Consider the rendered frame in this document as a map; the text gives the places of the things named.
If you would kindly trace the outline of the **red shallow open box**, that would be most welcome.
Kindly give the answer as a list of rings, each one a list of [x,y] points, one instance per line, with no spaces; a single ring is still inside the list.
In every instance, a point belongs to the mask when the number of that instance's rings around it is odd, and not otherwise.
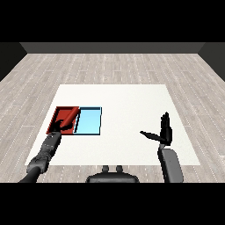
[[[52,117],[52,119],[49,123],[46,134],[52,133],[53,132],[52,131],[53,124],[57,120],[64,120],[74,107],[78,107],[78,106],[57,106],[54,110],[54,114],[53,114],[53,117]],[[76,121],[77,121],[77,117],[78,117],[79,113],[74,118],[74,120],[71,122],[73,124],[73,127],[70,130],[61,131],[62,135],[73,135],[75,133]]]

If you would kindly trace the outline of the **red can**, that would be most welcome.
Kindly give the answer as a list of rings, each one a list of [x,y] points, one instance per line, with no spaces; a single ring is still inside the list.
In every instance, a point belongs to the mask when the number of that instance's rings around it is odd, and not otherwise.
[[[62,127],[68,126],[79,113],[79,108],[74,107],[62,122]]]

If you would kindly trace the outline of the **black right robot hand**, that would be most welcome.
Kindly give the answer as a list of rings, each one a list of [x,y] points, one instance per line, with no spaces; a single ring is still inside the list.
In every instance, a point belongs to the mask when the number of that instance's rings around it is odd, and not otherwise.
[[[170,146],[172,143],[172,128],[170,126],[170,116],[166,112],[162,117],[161,117],[161,131],[160,134],[152,134],[152,133],[147,133],[144,131],[141,131],[141,134],[146,136],[148,139],[158,141],[161,144],[165,146]]]

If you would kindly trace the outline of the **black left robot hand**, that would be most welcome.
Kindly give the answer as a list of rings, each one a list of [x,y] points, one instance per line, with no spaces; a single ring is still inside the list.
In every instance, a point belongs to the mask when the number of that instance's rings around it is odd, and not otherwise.
[[[64,127],[61,126],[61,124],[63,123],[63,120],[57,120],[54,124],[53,124],[53,128],[52,131],[53,132],[61,132],[61,131],[66,131],[66,130],[70,130],[73,127],[73,124],[70,123]]]

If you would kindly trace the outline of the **dark grey robot body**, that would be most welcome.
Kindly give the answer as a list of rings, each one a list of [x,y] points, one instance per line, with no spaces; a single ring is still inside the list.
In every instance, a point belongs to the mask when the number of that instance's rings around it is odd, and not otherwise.
[[[121,165],[116,166],[115,172],[110,172],[109,166],[104,165],[100,173],[87,177],[86,183],[139,183],[139,179],[125,173]]]

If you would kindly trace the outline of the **light blue shallow open box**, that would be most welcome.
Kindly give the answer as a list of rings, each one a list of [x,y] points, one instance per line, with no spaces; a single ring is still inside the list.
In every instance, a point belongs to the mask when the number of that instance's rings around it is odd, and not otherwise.
[[[100,135],[102,108],[83,106],[76,116],[74,135]]]

